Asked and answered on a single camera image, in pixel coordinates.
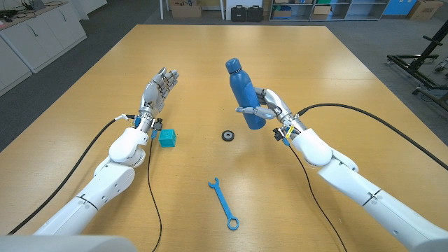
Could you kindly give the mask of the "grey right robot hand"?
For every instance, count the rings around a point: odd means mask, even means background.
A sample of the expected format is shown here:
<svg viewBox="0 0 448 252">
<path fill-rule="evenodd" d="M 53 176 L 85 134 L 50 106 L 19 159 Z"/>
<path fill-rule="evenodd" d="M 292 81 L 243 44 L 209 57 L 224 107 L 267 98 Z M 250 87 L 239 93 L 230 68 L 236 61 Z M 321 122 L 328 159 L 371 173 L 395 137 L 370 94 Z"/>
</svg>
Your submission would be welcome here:
<svg viewBox="0 0 448 252">
<path fill-rule="evenodd" d="M 297 129 L 306 129 L 300 119 L 294 116 L 286 103 L 272 90 L 256 87 L 255 93 L 258 101 L 267 108 L 261 106 L 237 107 L 238 113 L 258 116 L 259 118 L 271 120 L 276 118 L 286 126 L 294 126 Z"/>
</svg>

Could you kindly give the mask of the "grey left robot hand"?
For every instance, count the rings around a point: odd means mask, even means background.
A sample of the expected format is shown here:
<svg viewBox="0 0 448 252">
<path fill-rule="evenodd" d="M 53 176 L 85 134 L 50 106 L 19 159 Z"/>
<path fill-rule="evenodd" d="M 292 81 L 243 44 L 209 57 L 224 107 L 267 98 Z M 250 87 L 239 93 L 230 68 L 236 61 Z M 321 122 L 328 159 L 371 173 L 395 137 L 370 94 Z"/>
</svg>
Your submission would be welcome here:
<svg viewBox="0 0 448 252">
<path fill-rule="evenodd" d="M 163 109 L 164 101 L 170 91 L 178 83 L 179 73 L 177 70 L 167 71 L 163 67 L 153 79 L 146 85 L 139 112 L 150 114 L 155 118 Z"/>
</svg>

